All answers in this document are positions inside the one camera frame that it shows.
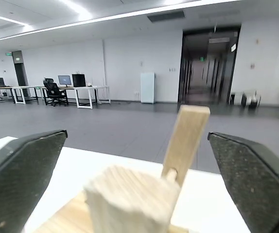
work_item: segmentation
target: white cabinet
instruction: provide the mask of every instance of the white cabinet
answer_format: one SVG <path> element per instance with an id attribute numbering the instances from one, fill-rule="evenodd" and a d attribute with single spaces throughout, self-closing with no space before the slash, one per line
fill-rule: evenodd
<path id="1" fill-rule="evenodd" d="M 140 75 L 140 101 L 142 103 L 155 103 L 155 73 L 142 73 Z"/>

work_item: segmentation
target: door frame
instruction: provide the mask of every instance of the door frame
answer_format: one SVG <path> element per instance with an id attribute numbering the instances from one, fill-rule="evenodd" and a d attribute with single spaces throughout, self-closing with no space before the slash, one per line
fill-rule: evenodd
<path id="1" fill-rule="evenodd" d="M 233 66 L 232 66 L 232 71 L 231 71 L 231 77 L 230 77 L 230 84 L 228 87 L 228 94 L 227 94 L 227 103 L 229 102 L 229 98 L 230 98 L 230 91 L 231 91 L 231 86 L 232 86 L 232 80 L 233 80 L 233 74 L 234 74 L 234 67 L 236 64 L 236 58 L 237 58 L 237 50 L 238 50 L 238 42 L 239 42 L 239 38 L 240 38 L 240 31 L 241 31 L 241 25 L 232 25 L 232 26 L 227 26 L 227 27 L 218 27 L 216 28 L 215 33 L 224 33 L 224 32 L 228 32 L 228 31 L 237 31 L 238 32 L 238 39 L 237 39 L 237 43 L 236 43 L 236 50 L 234 51 L 234 62 L 233 62 Z M 196 35 L 196 34 L 204 34 L 204 33 L 214 33 L 214 28 L 203 28 L 203 29 L 195 29 L 195 30 L 186 30 L 183 31 L 183 36 L 182 36 L 182 48 L 181 48 L 181 59 L 180 59 L 180 74 L 179 74 L 179 84 L 178 84 L 178 95 L 177 95 L 177 102 L 180 103 L 182 101 L 185 101 L 184 99 L 184 95 L 180 95 L 181 91 L 183 91 L 182 89 L 184 89 L 184 85 L 181 85 L 181 82 L 184 80 L 185 77 L 182 76 L 183 74 L 183 70 L 182 70 L 182 62 L 183 62 L 183 48 L 184 48 L 184 44 L 185 44 L 185 37 L 188 35 Z"/>

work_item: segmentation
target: wooden stick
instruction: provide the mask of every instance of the wooden stick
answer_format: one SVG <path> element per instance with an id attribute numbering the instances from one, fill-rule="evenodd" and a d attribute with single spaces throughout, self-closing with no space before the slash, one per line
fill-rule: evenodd
<path id="1" fill-rule="evenodd" d="M 175 169 L 177 171 L 176 182 L 180 186 L 183 185 L 209 115 L 208 107 L 181 106 L 163 163 L 163 177 L 171 168 Z"/>
<path id="2" fill-rule="evenodd" d="M 181 107 L 162 178 L 113 166 L 85 186 L 95 233 L 167 232 L 208 117 L 208 107 Z"/>

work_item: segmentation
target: white wall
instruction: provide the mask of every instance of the white wall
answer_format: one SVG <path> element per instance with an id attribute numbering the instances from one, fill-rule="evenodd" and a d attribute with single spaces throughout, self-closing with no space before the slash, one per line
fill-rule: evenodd
<path id="1" fill-rule="evenodd" d="M 0 54 L 0 78 L 4 78 L 4 84 L 17 86 L 17 74 L 15 73 L 13 58 Z"/>
<path id="2" fill-rule="evenodd" d="M 242 24 L 231 91 L 246 90 L 257 90 L 262 104 L 279 105 L 279 18 Z"/>
<path id="3" fill-rule="evenodd" d="M 182 31 L 174 31 L 91 40 L 22 53 L 29 85 L 42 85 L 44 78 L 53 78 L 58 83 L 58 75 L 79 71 L 93 85 L 104 85 L 107 80 L 112 100 L 140 100 L 140 74 L 155 72 L 156 100 L 177 102 L 181 50 Z M 12 57 L 5 54 L 0 54 L 0 77 L 4 77 L 6 85 L 17 85 Z M 87 98 L 87 93 L 81 92 L 79 96 Z M 74 98 L 73 91 L 68 91 L 68 97 Z"/>
<path id="4" fill-rule="evenodd" d="M 44 48 L 23 50 L 24 65 L 29 85 L 40 85 L 44 78 L 53 78 L 58 83 L 58 75 L 83 73 L 86 82 L 104 85 L 105 71 L 103 44 L 101 40 L 65 44 Z M 87 98 L 87 93 L 79 93 Z M 73 91 L 68 91 L 69 98 L 75 98 Z"/>
<path id="5" fill-rule="evenodd" d="M 106 39 L 105 70 L 112 99 L 140 100 L 140 74 L 154 72 L 156 101 L 177 102 L 181 51 L 182 31 Z"/>

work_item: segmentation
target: wooden base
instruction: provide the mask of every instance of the wooden base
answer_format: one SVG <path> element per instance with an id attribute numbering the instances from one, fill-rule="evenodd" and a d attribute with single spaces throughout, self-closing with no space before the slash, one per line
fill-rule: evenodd
<path id="1" fill-rule="evenodd" d="M 85 202 L 85 194 L 79 193 L 34 233 L 93 233 L 92 221 Z M 172 225 L 168 230 L 168 233 L 188 232 L 186 229 Z"/>

